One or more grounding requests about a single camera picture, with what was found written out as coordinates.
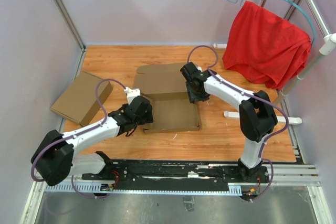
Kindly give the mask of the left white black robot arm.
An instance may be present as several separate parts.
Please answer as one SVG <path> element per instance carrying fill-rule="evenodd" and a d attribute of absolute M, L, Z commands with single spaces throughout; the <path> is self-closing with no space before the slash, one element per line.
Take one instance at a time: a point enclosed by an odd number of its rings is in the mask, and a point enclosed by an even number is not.
<path fill-rule="evenodd" d="M 110 158 L 100 151 L 88 155 L 81 152 L 108 138 L 128 137 L 138 126 L 152 122 L 152 105 L 140 95 L 131 103 L 106 114 L 102 120 L 79 130 L 49 131 L 31 158 L 31 177 L 49 186 L 55 186 L 69 176 L 83 174 L 108 179 L 113 168 Z"/>

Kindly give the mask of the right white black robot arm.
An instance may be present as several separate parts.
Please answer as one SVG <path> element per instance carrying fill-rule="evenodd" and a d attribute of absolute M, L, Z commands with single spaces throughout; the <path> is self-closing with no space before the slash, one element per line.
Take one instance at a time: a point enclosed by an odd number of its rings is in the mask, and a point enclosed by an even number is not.
<path fill-rule="evenodd" d="M 238 111 L 240 130 L 245 136 L 243 154 L 238 160 L 238 177 L 250 182 L 261 168 L 265 139 L 278 123 L 268 94 L 240 88 L 212 70 L 201 71 L 192 62 L 185 64 L 180 72 L 186 80 L 190 103 L 206 101 L 214 95 Z"/>

